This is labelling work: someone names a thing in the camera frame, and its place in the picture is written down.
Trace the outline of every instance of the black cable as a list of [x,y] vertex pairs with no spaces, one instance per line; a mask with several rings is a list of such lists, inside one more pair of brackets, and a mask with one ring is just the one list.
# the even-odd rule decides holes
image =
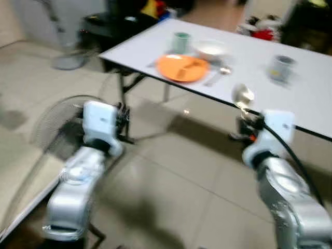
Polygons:
[[298,167],[300,168],[303,176],[305,177],[305,179],[307,180],[310,189],[312,190],[312,192],[314,193],[314,195],[316,196],[318,202],[320,203],[320,205],[322,205],[324,207],[324,203],[323,203],[323,199],[320,195],[320,193],[318,192],[313,180],[311,179],[311,177],[309,176],[306,168],[303,166],[303,164],[301,163],[301,161],[297,158],[297,156],[295,155],[295,153],[292,151],[292,149],[289,147],[288,144],[286,144],[285,141],[283,141],[283,139],[275,132],[273,131],[266,123],[263,123],[263,127],[268,130],[287,150],[287,152],[290,154],[290,156],[293,158],[293,160],[295,161],[295,163],[298,165]]

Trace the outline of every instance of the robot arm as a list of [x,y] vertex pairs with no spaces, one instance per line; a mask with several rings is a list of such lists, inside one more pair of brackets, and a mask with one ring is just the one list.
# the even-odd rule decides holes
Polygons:
[[[269,127],[284,141],[290,142],[293,137],[292,113],[266,111],[263,116]],[[246,121],[240,122],[242,126],[244,123],[250,126]],[[274,218],[278,248],[329,248],[331,219],[312,198],[303,178],[279,157],[285,152],[279,141],[266,129],[257,131],[247,127],[242,130],[251,131],[255,136],[242,154],[243,161],[257,172],[260,197]]]
[[107,157],[119,157],[123,147],[117,139],[118,108],[89,101],[83,110],[84,145],[65,162],[59,185],[47,205],[47,239],[77,241],[89,227],[97,183],[104,174]]

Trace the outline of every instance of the black chair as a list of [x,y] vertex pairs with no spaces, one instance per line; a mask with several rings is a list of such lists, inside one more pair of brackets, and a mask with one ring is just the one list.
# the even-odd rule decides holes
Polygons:
[[[89,15],[83,19],[80,36],[82,44],[96,42],[101,52],[155,25],[158,20],[140,13],[147,0],[107,1],[107,12]],[[114,65],[103,60],[104,71]]]

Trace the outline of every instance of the orange divided plate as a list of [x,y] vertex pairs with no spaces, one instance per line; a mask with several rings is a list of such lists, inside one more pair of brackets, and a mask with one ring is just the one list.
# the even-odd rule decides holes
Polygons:
[[195,57],[168,54],[158,60],[157,68],[163,76],[171,80],[192,82],[207,73],[209,64]]

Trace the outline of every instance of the white wall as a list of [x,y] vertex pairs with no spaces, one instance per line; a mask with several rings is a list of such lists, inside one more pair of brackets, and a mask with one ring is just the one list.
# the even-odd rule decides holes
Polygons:
[[[61,24],[66,29],[65,39],[75,44],[81,18],[105,11],[105,0],[51,0]],[[23,31],[28,38],[51,46],[59,46],[56,30],[41,3],[35,0],[11,0]]]
[[24,39],[8,0],[0,0],[0,47]]

